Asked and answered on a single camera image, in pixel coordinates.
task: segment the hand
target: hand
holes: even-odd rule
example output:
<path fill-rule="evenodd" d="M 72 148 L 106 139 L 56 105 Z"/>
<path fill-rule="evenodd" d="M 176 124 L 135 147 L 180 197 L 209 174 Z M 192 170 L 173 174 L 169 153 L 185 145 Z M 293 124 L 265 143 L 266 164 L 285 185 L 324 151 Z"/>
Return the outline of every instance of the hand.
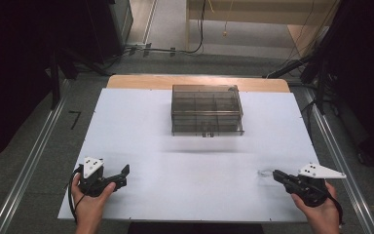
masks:
<path fill-rule="evenodd" d="M 326 183 L 327 190 L 330 195 L 336 199 L 335 188 Z M 315 234 L 338 234 L 339 233 L 339 213 L 335 204 L 326 199 L 324 203 L 318 207 L 311 208 L 303 203 L 303 200 L 296 194 L 291 194 L 294 204 L 299 208 L 308 219 Z"/>
<path fill-rule="evenodd" d="M 105 202 L 113 193 L 116 186 L 115 182 L 108 184 L 98 197 L 85 196 L 81 202 L 78 201 L 84 196 L 78 187 L 80 174 L 77 174 L 72 181 L 71 193 L 74 198 L 75 214 L 77 215 L 76 233 L 95 233 L 102 220 L 102 213 Z"/>

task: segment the gray floor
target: gray floor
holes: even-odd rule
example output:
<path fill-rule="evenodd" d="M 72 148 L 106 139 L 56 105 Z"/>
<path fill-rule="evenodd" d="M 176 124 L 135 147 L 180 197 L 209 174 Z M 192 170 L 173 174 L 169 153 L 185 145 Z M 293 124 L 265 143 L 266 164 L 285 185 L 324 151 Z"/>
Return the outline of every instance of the gray floor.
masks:
<path fill-rule="evenodd" d="M 158 29 L 151 30 L 151 33 L 157 32 L 159 32 Z M 157 35 L 167 38 L 167 36 L 163 37 L 164 34 L 158 33 Z M 156 40 L 152 34 L 150 36 L 150 40 Z M 281 54 L 281 58 L 221 54 L 198 57 L 177 54 L 171 57 L 169 54 L 150 53 L 144 57 L 141 52 L 137 52 L 133 56 L 123 57 L 108 70 L 117 74 L 212 74 L 257 77 L 281 67 L 284 63 L 283 58 L 287 59 L 287 55 L 288 53 Z M 297 76 L 298 73 L 296 70 L 292 72 L 292 75 Z M 289 81 L 294 80 L 288 74 L 284 77 Z M 81 73 L 76 81 L 70 81 L 71 89 L 68 94 L 64 94 L 67 97 L 65 105 L 42 151 L 36 170 L 21 197 L 7 233 L 72 233 L 74 231 L 75 224 L 72 221 L 58 220 L 56 217 L 64 195 L 63 187 L 75 166 L 99 93 L 106 86 L 107 80 L 108 77 L 88 72 Z M 306 88 L 291 88 L 300 108 L 307 104 L 304 89 Z M 0 210 L 50 114 L 50 106 L 51 96 L 47 96 L 21 126 L 9 146 L 0 154 Z M 76 114 L 69 113 L 69 111 L 82 112 L 73 130 L 71 126 Z M 342 122 L 334 116 L 327 105 L 326 116 L 331 122 L 334 134 L 340 142 L 357 184 L 374 216 L 374 168 L 362 166 L 358 162 L 352 139 Z M 320 163 L 334 168 L 334 163 L 315 121 L 313 121 L 312 130 L 313 142 Z M 343 233 L 363 233 L 344 185 L 340 180 L 331 180 L 331 182 L 336 186 L 338 200 L 345 210 L 344 220 L 347 224 Z M 128 226 L 128 221 L 104 220 L 100 233 L 127 233 Z M 310 233 L 310 228 L 306 223 L 263 224 L 263 228 L 265 233 Z"/>

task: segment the floor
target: floor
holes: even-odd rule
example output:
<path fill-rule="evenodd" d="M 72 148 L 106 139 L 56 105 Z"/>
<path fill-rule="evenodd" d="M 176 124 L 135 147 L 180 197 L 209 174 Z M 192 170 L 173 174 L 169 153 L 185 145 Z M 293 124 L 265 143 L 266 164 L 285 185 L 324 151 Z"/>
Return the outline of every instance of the floor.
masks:
<path fill-rule="evenodd" d="M 156 19 L 156 16 L 159 15 L 158 10 L 164 5 L 171 6 L 172 1 L 142 1 L 145 1 L 150 8 L 146 12 L 151 12 L 154 3 L 157 9 L 150 27 L 139 27 L 141 31 L 144 30 L 147 33 L 138 33 L 138 37 L 134 34 L 134 37 L 130 38 L 137 39 L 131 39 L 132 42 L 135 44 L 138 42 L 152 43 L 152 46 L 157 48 L 182 48 L 184 34 L 175 35 L 177 30 L 180 30 L 181 33 L 179 28 L 181 26 L 173 29 L 174 35 L 169 35 L 163 31 L 160 32 L 159 25 L 163 25 L 163 23 L 160 22 L 161 19 Z M 281 38 L 280 40 L 284 43 L 287 39 Z M 269 38 L 264 38 L 261 41 L 267 43 Z M 267 52 L 269 52 L 269 45 L 272 46 L 272 51 L 279 48 L 275 43 L 264 44 L 268 48 Z M 234 49 L 231 50 L 232 54 L 225 53 L 228 50 L 220 48 L 212 51 L 211 46 L 205 43 L 204 54 L 200 56 L 177 54 L 175 57 L 171 57 L 163 53 L 150 53 L 145 56 L 142 52 L 136 52 L 134 55 L 123 57 L 120 62 L 112 64 L 108 70 L 117 74 L 212 74 L 258 77 L 272 72 L 286 63 L 292 46 L 285 47 L 288 51 L 278 50 L 277 53 L 272 54 L 263 52 L 257 56 L 246 57 L 242 53 L 234 54 L 235 51 L 239 51 Z M 302 109 L 309 103 L 306 92 L 310 89 L 300 87 L 297 78 L 292 77 L 298 75 L 299 71 L 295 70 L 291 72 L 291 75 L 286 74 L 283 78 L 291 85 L 291 92 L 295 94 L 299 107 Z M 58 110 L 50 110 L 52 97 L 48 95 L 19 128 L 8 147 L 0 154 L 0 213 L 1 211 L 9 211 L 0 216 L 0 233 L 72 233 L 75 230 L 75 224 L 72 221 L 59 220 L 56 217 L 65 193 L 63 187 L 75 166 L 93 116 L 97 98 L 101 89 L 106 86 L 108 77 L 93 72 L 82 72 L 76 81 L 62 81 L 64 100 Z M 334 114 L 333 109 L 331 105 L 326 105 L 325 116 L 339 142 L 340 150 L 352 171 L 357 187 L 368 205 L 369 211 L 366 212 L 371 213 L 374 221 L 374 167 L 369 168 L 359 163 L 356 158 L 355 144 L 349 133 L 346 132 L 343 122 Z M 77 111 L 81 112 L 81 115 L 74 126 L 77 117 L 75 112 Z M 56 121 L 49 122 L 51 116 L 55 117 Z M 311 128 L 313 144 L 320 163 L 326 167 L 335 168 L 334 160 L 330 157 L 332 152 L 326 144 L 320 124 L 314 117 L 312 117 Z M 38 138 L 44 139 L 42 144 L 36 144 Z M 21 176 L 28 169 L 31 171 L 30 176 Z M 352 197 L 346 192 L 347 185 L 340 180 L 331 180 L 331 182 L 338 190 L 338 200 L 345 211 L 346 225 L 342 229 L 343 233 L 370 233 L 363 230 L 363 225 L 357 217 L 357 207 L 352 205 Z M 22 184 L 23 187 L 19 189 L 16 187 L 17 184 Z M 12 209 L 7 208 L 6 204 L 12 204 Z M 100 233 L 124 234 L 127 233 L 129 225 L 130 222 L 126 220 L 104 220 Z M 265 233 L 311 233 L 306 223 L 265 223 L 263 230 Z"/>

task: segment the white board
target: white board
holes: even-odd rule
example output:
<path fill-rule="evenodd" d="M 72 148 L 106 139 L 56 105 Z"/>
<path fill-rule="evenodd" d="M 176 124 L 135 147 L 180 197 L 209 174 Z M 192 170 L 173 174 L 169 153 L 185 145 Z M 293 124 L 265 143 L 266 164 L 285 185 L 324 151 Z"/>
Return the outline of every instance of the white board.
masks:
<path fill-rule="evenodd" d="M 85 156 L 102 158 L 104 176 L 114 176 L 130 164 L 128 185 L 112 194 L 103 217 L 306 221 L 271 175 L 318 162 L 293 94 L 240 97 L 243 136 L 173 136 L 171 91 L 104 89 L 75 167 Z M 58 218 L 72 218 L 66 195 Z"/>

